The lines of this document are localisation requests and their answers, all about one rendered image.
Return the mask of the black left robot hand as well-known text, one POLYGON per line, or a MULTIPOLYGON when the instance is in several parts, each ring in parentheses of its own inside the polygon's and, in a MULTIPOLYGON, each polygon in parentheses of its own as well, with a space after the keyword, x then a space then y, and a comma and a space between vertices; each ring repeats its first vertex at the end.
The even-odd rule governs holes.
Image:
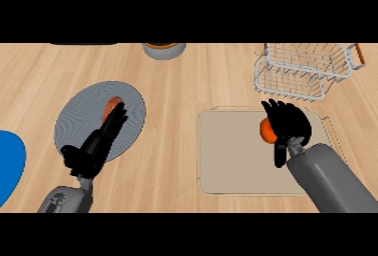
POLYGON ((65 166, 71 169, 71 175, 93 179, 99 174, 111 151, 114 140, 127 121, 127 110, 119 102, 114 107, 99 129, 88 135, 83 145, 77 148, 65 145, 60 148, 65 166))

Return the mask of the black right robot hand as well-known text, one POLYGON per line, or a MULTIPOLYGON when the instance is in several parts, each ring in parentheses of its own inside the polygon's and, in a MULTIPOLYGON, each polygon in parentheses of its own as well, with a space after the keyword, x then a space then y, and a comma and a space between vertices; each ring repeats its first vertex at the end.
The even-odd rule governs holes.
POLYGON ((311 137, 311 125, 303 110, 291 103, 269 99, 261 102, 273 133, 274 142, 274 166, 280 168, 286 163, 286 147, 292 138, 301 138, 305 146, 311 137))

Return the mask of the orange squash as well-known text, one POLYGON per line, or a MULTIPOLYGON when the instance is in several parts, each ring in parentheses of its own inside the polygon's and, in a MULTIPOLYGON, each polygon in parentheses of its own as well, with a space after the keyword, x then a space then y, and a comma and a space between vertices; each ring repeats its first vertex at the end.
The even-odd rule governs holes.
POLYGON ((266 143, 273 144, 276 142, 277 136, 273 132, 267 118, 264 118, 260 122, 260 136, 266 143))

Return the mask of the beige rectangular tray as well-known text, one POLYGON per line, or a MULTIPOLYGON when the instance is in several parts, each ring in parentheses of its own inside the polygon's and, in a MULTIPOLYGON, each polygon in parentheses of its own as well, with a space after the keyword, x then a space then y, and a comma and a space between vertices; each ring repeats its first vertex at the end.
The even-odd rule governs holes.
POLYGON ((304 196, 273 145, 260 135, 263 110, 215 107, 198 115, 198 185, 208 195, 304 196))

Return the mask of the grey round plate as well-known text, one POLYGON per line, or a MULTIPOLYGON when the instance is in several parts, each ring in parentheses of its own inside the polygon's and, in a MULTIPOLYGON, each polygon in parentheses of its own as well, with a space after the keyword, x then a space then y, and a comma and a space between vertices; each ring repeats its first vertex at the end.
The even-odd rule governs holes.
POLYGON ((127 121, 114 140, 106 161, 112 161, 133 145, 145 125, 146 107, 137 89, 124 82, 106 81, 84 88, 69 99, 54 125, 54 145, 81 147, 91 132, 100 128, 103 108, 118 96, 127 110, 127 121))

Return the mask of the orange sweet potato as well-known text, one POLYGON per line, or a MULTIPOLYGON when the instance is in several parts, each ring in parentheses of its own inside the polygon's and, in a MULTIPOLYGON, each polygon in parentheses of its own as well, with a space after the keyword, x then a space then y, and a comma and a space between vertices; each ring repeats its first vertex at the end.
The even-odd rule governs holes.
POLYGON ((114 96, 103 107, 103 115, 102 115, 102 122, 106 120, 114 121, 118 118, 119 114, 119 106, 122 104, 122 99, 118 96, 114 96))

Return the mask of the blue round plate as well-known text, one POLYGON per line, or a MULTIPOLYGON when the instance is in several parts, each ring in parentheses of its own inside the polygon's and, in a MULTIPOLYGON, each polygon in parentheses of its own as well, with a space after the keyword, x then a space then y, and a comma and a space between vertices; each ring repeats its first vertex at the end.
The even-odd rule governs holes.
POLYGON ((18 186, 25 160, 26 150, 22 139, 10 131, 0 130, 0 207, 18 186))

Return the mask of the grey pot with orange rim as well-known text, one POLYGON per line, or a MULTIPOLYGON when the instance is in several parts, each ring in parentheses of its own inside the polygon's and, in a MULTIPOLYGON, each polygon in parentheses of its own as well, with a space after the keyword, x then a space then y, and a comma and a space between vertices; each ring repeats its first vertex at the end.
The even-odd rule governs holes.
POLYGON ((146 55, 155 60, 171 60, 174 59, 184 51, 184 43, 171 43, 168 45, 153 45, 143 43, 143 50, 146 55))

